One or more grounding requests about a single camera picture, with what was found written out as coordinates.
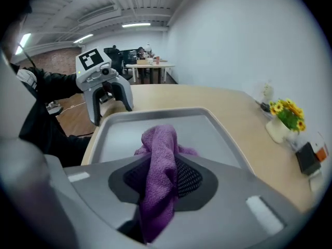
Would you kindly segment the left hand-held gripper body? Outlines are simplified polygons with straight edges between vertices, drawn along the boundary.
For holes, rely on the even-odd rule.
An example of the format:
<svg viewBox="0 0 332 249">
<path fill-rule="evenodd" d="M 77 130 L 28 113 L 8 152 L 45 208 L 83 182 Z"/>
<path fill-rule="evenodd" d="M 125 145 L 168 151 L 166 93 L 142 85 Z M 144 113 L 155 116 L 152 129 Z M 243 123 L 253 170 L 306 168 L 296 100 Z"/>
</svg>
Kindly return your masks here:
<svg viewBox="0 0 332 249">
<path fill-rule="evenodd" d="M 76 56 L 76 84 L 81 91 L 101 87 L 104 82 L 117 76 L 111 58 L 100 47 Z"/>
</svg>

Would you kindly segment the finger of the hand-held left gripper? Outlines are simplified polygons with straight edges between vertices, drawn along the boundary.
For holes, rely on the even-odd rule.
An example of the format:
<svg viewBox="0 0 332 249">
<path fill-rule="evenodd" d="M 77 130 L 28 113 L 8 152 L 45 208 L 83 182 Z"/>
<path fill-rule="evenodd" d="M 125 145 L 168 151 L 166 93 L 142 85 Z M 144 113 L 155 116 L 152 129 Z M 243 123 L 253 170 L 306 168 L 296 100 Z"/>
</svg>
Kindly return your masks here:
<svg viewBox="0 0 332 249">
<path fill-rule="evenodd" d="M 121 101 L 126 110 L 131 112 L 134 109 L 133 94 L 130 83 L 121 75 L 109 79 L 106 83 L 107 89 L 116 101 Z"/>
<path fill-rule="evenodd" d="M 89 119 L 95 126 L 100 125 L 100 98 L 102 98 L 103 96 L 104 90 L 102 84 L 90 87 L 84 91 L 84 97 L 86 101 Z"/>
</svg>

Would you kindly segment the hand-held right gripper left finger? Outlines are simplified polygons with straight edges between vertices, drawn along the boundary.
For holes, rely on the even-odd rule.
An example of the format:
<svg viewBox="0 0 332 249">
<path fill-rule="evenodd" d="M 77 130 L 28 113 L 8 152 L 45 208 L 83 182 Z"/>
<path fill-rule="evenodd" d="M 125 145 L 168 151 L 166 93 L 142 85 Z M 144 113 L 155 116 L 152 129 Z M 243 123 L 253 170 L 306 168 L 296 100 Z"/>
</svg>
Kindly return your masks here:
<svg viewBox="0 0 332 249">
<path fill-rule="evenodd" d="M 145 196 L 151 154 L 65 169 L 85 204 L 117 230 L 140 229 L 139 203 Z"/>
</svg>

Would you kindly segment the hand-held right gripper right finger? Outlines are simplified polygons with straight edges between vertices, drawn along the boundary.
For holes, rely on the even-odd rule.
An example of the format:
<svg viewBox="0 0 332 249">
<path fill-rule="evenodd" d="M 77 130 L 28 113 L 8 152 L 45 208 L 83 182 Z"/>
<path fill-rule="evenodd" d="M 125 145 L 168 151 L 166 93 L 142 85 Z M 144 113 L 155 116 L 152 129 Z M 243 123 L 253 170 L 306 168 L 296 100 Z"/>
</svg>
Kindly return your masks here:
<svg viewBox="0 0 332 249">
<path fill-rule="evenodd" d="M 285 199 L 246 169 L 180 154 L 203 182 L 187 204 L 211 199 L 196 211 L 176 212 L 156 246 L 253 246 L 288 226 Z"/>
</svg>

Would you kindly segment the black box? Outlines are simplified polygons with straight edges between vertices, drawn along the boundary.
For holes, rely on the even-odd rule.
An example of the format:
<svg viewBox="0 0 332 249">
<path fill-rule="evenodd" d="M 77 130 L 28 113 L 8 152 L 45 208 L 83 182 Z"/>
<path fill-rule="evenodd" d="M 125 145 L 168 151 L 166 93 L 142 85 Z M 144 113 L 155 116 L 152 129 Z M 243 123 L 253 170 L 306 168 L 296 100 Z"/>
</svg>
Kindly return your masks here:
<svg viewBox="0 0 332 249">
<path fill-rule="evenodd" d="M 310 176 L 321 168 L 321 164 L 309 142 L 297 150 L 295 155 L 302 174 Z"/>
</svg>

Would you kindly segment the person's left forearm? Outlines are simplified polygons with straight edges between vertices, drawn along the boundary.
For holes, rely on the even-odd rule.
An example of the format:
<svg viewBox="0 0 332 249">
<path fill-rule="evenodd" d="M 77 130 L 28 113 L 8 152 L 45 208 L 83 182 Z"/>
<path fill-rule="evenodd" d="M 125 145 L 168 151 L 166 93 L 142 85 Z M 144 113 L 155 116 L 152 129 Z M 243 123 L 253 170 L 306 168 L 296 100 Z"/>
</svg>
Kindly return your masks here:
<svg viewBox="0 0 332 249">
<path fill-rule="evenodd" d="M 65 75 L 50 73 L 35 67 L 29 67 L 27 69 L 32 72 L 37 79 L 35 92 L 43 103 L 67 99 L 75 94 L 83 93 L 76 84 L 76 74 Z"/>
</svg>

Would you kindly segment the purple cloth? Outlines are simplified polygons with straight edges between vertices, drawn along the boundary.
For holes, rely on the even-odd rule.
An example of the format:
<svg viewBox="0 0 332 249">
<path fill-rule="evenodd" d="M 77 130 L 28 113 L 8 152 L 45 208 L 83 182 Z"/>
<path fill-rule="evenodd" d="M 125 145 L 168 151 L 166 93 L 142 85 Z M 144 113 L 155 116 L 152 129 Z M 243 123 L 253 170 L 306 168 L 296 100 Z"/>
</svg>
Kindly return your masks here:
<svg viewBox="0 0 332 249">
<path fill-rule="evenodd" d="M 197 156 L 198 153 L 193 148 L 179 145 L 176 130 L 169 124 L 146 130 L 141 141 L 142 146 L 135 154 L 151 154 L 145 197 L 140 202 L 141 228 L 144 242 L 152 243 L 174 216 L 178 200 L 174 155 L 184 153 Z"/>
</svg>

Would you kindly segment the orange and white box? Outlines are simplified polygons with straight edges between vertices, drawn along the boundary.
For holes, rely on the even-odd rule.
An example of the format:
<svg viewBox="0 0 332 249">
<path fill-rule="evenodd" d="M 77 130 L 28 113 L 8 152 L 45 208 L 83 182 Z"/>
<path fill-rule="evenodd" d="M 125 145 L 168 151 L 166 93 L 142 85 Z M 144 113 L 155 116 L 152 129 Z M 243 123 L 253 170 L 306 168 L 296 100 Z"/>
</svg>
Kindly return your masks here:
<svg viewBox="0 0 332 249">
<path fill-rule="evenodd" d="M 329 156 L 326 142 L 320 132 L 316 132 L 310 139 L 313 152 L 316 155 L 319 162 L 323 162 Z"/>
</svg>

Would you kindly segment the clear plastic bottle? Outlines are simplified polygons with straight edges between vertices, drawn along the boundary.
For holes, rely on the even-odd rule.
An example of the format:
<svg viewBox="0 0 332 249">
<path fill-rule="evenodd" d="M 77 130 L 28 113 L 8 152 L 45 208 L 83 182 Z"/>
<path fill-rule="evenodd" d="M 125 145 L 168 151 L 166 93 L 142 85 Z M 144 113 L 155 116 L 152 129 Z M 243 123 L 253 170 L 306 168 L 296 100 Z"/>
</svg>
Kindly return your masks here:
<svg viewBox="0 0 332 249">
<path fill-rule="evenodd" d="M 263 94 L 262 102 L 265 104 L 269 104 L 269 102 L 273 99 L 274 95 L 274 88 L 270 80 L 264 84 L 262 94 Z"/>
</svg>

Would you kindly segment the yellow sunflower bouquet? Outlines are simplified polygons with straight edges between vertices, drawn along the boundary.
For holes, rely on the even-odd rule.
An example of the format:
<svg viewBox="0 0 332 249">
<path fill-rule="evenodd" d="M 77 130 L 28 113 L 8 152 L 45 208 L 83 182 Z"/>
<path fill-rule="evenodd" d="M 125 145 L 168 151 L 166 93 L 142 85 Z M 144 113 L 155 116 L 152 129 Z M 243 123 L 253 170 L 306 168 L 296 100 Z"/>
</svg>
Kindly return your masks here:
<svg viewBox="0 0 332 249">
<path fill-rule="evenodd" d="M 290 99 L 269 102 L 270 113 L 276 116 L 291 131 L 306 130 L 303 109 Z"/>
</svg>

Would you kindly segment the white vase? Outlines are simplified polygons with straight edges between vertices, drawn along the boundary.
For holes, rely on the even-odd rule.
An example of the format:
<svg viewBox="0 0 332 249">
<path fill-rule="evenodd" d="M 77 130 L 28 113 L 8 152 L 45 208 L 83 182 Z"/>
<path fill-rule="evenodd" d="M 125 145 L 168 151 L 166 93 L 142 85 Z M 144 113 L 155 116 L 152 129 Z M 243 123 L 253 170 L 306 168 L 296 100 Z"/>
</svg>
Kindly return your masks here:
<svg viewBox="0 0 332 249">
<path fill-rule="evenodd" d="M 272 140 L 278 144 L 281 144 L 290 133 L 290 129 L 278 117 L 266 124 L 266 130 Z"/>
</svg>

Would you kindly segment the grey tray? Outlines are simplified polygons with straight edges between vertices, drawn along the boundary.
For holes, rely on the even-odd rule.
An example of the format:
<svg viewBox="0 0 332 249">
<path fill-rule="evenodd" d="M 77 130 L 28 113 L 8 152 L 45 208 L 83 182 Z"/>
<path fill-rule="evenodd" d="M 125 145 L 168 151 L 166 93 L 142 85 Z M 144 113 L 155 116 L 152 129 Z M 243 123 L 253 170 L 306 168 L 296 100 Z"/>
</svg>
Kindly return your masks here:
<svg viewBox="0 0 332 249">
<path fill-rule="evenodd" d="M 132 157 L 142 145 L 142 134 L 151 127 L 171 125 L 177 141 L 193 148 L 198 155 L 192 160 L 215 172 L 222 165 L 248 172 L 253 168 L 224 126 L 202 107 L 160 109 L 116 113 L 100 126 L 93 142 L 89 164 Z"/>
</svg>

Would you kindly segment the white desk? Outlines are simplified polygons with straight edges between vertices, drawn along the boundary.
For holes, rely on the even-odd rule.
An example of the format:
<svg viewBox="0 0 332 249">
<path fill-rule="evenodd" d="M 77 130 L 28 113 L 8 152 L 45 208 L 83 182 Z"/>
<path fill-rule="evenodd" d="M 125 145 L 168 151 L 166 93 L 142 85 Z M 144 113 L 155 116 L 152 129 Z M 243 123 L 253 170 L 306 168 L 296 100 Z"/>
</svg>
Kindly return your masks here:
<svg viewBox="0 0 332 249">
<path fill-rule="evenodd" d="M 162 72 L 166 68 L 173 68 L 174 65 L 170 64 L 168 62 L 161 62 L 159 64 L 153 63 L 153 64 L 127 64 L 126 68 L 130 68 L 133 73 L 133 81 L 136 83 L 137 82 L 137 73 L 139 73 L 139 79 L 140 79 L 140 84 L 144 84 L 144 71 L 146 69 L 150 69 L 150 74 L 149 74 L 149 83 L 153 84 L 154 83 L 154 75 L 153 72 L 154 70 L 158 71 L 158 80 L 157 84 L 161 84 L 162 80 Z"/>
</svg>

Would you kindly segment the long ceiling light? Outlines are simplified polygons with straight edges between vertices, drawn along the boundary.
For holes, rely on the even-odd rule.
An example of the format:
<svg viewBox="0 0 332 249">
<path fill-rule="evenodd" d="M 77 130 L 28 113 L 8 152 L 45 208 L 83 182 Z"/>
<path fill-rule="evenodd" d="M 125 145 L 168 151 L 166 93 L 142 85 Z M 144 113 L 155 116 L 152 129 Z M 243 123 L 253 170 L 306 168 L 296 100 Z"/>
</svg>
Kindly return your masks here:
<svg viewBox="0 0 332 249">
<path fill-rule="evenodd" d="M 87 38 L 90 38 L 90 37 L 92 37 L 92 36 L 93 36 L 93 34 L 88 34 L 88 35 L 86 35 L 86 36 L 83 36 L 83 37 L 81 37 L 81 38 L 75 40 L 75 41 L 73 42 L 73 44 L 81 43 L 83 40 L 85 40 L 85 39 L 87 39 Z"/>
<path fill-rule="evenodd" d="M 18 43 L 18 47 L 17 47 L 15 55 L 19 55 L 23 52 L 24 46 L 26 45 L 26 43 L 29 40 L 30 36 L 31 36 L 31 33 L 27 33 L 27 34 L 23 35 L 20 42 Z"/>
<path fill-rule="evenodd" d="M 151 23 L 130 23 L 130 24 L 124 24 L 122 27 L 125 28 L 130 28 L 130 27 L 144 27 L 144 26 L 150 26 Z"/>
</svg>

